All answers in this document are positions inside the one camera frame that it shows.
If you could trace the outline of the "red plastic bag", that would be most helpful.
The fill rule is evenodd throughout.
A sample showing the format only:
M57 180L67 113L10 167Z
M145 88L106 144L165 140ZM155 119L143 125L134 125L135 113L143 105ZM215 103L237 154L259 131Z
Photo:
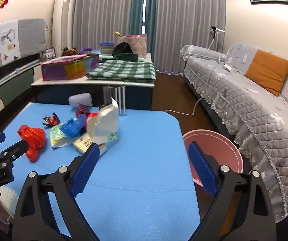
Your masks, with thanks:
M46 134L41 128L22 125L18 130L18 135L28 143L26 156L30 162L36 162L39 158L39 149L45 146Z

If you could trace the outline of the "green snack pouch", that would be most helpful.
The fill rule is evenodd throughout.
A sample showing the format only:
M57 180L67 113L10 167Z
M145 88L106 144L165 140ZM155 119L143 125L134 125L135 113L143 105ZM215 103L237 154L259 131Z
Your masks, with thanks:
M52 148L64 147L72 144L74 141L77 140L77 137L69 138L64 134L64 132L62 132L60 128L64 124L65 123L58 124L50 129L49 139Z

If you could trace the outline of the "blue plastic bag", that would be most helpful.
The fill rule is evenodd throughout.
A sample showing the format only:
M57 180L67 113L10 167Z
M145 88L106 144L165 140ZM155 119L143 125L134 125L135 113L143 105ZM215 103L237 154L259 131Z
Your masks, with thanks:
M68 138L79 136L80 132L86 126L86 115L80 115L74 119L68 120L60 126L60 130Z

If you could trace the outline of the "white paper carton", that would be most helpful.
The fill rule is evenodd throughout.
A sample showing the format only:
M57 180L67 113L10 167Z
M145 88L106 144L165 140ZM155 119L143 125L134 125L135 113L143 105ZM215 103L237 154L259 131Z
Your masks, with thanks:
M89 118L86 132L90 140L98 145L107 144L118 139L119 106L111 98L112 103L100 108L98 115Z

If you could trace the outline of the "black red snack wrapper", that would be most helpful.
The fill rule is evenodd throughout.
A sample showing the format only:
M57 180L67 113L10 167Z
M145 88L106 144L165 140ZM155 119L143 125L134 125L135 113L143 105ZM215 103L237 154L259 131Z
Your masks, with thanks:
M46 127L53 127L53 126L56 126L60 123L60 120L58 118L58 116L53 113L52 116L45 116L43 118L43 125L46 126Z

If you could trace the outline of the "white foam net roll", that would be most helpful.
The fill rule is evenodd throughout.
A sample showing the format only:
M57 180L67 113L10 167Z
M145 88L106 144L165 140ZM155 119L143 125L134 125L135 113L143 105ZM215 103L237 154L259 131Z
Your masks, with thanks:
M80 104L92 107L92 97L90 93L76 94L68 98L68 103L72 107L79 107Z

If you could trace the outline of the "clear plastic tube bundle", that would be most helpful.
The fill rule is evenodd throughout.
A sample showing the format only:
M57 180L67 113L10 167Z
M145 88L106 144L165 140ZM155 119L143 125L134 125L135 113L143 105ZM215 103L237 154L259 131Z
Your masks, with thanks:
M104 86L103 101L104 106L117 102L120 116L126 116L126 87L125 86Z

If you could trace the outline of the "yellow tissue pack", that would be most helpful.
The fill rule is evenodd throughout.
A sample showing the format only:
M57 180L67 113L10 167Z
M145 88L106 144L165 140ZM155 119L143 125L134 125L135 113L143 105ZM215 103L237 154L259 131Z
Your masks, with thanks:
M91 140L90 136L87 133L84 133L82 136L80 136L77 140L73 142L73 146L80 154L84 154L87 149L92 145L92 143L93 141ZM99 156L101 157L107 152L107 148L105 144L99 145L99 148Z

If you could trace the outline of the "pink plastic basin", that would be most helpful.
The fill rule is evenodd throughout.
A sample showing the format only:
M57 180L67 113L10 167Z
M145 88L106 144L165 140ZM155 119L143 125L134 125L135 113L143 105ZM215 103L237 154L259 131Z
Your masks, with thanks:
M205 154L213 156L219 165L227 165L234 172L242 173L243 159L238 148L227 137L210 130L192 130L183 135L188 153L189 144L196 142Z

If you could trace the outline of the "blue table mat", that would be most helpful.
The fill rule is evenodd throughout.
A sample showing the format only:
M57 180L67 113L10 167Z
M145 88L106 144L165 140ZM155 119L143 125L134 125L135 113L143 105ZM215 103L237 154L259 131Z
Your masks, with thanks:
M21 140L20 126L42 128L42 118L53 112L62 122L75 115L67 105L32 103L4 129L0 153ZM189 240L200 217L179 122L163 111L126 113L117 142L108 145L76 201L100 240ZM25 155L14 162L8 186L17 194L30 171L53 173L80 156L73 145L53 149L45 132L36 163Z

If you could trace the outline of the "dark tv cabinet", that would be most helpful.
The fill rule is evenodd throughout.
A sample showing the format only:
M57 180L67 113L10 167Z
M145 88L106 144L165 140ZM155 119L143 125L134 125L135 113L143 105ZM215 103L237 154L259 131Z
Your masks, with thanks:
M38 54L0 67L0 124L33 98L35 77L41 77Z

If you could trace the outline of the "grey quilted sofa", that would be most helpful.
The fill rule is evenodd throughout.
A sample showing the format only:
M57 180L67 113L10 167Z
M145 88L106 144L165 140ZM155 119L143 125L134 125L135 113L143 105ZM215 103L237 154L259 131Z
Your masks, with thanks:
M275 219L281 221L288 215L288 76L279 96L245 77L257 50L234 44L222 54L186 45L180 55L187 83L260 172Z

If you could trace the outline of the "white dark coffee table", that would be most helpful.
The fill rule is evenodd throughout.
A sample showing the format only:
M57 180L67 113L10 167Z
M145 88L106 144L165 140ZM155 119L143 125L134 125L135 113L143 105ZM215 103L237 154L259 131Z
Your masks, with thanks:
M120 106L128 109L151 110L154 81L148 83L88 80L85 76L75 80L44 81L42 78L31 84L37 103L65 104L72 95L90 93L92 104L104 104L103 88L108 86L121 93Z

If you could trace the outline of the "grey covered television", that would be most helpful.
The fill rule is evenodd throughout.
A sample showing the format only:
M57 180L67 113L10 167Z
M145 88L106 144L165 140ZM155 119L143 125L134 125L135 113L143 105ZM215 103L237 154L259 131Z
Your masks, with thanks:
M42 18L0 24L0 68L45 49L45 20Z

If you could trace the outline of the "colourful storage box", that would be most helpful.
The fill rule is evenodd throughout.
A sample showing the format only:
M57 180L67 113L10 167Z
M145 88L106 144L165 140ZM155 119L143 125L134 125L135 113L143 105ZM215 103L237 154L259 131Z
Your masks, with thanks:
M58 57L41 63L44 81L75 80L99 66L98 54Z

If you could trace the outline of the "brown plush toy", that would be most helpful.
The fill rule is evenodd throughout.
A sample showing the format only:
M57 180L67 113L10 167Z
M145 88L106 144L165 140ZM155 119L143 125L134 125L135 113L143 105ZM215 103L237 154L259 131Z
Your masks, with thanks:
M67 47L64 47L62 50L62 56L67 57L67 56L72 56L72 55L79 55L79 52L77 51L76 48L69 49Z

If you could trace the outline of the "green checkered cloth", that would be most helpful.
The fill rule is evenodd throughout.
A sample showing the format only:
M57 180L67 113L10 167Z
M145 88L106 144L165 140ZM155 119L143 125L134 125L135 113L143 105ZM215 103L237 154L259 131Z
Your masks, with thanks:
M150 83L156 80L152 63L144 61L108 60L86 73L88 80Z

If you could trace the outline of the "orange cushion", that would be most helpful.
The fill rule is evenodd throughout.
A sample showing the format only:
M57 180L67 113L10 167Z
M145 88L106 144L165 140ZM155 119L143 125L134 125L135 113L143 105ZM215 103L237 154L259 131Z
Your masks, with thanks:
M288 60L274 54L257 50L245 72L252 80L274 96L279 96L288 76Z

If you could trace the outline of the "dark green tray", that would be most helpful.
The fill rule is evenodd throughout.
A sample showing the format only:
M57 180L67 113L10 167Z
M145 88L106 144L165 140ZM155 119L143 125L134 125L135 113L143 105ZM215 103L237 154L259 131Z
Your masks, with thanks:
M119 53L115 55L116 60L122 60L122 61L131 61L131 62L137 62L138 61L138 54L133 53Z

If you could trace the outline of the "stacked plastic bowls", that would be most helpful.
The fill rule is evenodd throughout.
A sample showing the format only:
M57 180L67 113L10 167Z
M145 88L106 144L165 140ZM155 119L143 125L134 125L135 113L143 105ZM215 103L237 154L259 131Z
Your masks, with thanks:
M113 42L101 42L99 50L101 54L112 54L114 48L115 44Z

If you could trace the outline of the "black hat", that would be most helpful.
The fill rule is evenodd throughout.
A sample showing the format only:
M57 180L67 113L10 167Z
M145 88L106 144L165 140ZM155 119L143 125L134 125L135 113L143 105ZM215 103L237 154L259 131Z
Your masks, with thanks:
M112 56L115 57L118 54L133 54L133 51L127 42L121 42L113 49Z

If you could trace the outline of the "pink lace basket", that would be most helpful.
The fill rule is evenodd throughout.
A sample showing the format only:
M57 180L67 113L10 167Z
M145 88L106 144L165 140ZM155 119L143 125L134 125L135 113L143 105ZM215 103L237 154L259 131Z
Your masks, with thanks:
M125 35L119 38L120 42L126 42L130 45L134 54L140 58L147 56L147 34Z

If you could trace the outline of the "white floor air conditioner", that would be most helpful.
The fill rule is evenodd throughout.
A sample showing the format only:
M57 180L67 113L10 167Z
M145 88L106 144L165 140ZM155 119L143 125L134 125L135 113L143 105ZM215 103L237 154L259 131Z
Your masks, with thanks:
M52 25L52 46L57 57L65 47L72 48L74 0L55 0Z

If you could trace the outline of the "grey curtains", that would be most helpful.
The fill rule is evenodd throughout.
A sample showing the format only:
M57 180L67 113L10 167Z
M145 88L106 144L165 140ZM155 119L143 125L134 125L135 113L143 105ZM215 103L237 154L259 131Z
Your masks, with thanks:
M98 48L118 42L115 32L129 34L132 0L75 0L73 45ZM211 26L225 27L226 0L158 0L152 60L160 73L184 71L180 50L185 45L209 46ZM215 50L223 50L223 38Z

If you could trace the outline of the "teal curtain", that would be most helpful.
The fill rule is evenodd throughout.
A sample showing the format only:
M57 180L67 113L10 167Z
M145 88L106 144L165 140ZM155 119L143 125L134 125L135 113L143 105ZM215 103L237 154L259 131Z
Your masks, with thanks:
M132 0L130 11L129 34L142 34L145 27L147 34L147 49L154 55L155 29L158 0Z

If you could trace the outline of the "small photo frame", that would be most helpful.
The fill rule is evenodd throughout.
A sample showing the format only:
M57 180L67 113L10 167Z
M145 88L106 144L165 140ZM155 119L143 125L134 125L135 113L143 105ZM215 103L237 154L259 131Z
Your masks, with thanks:
M53 58L56 58L56 53L55 53L55 48L48 48L44 53L43 53L43 56L46 58L46 59L53 59Z

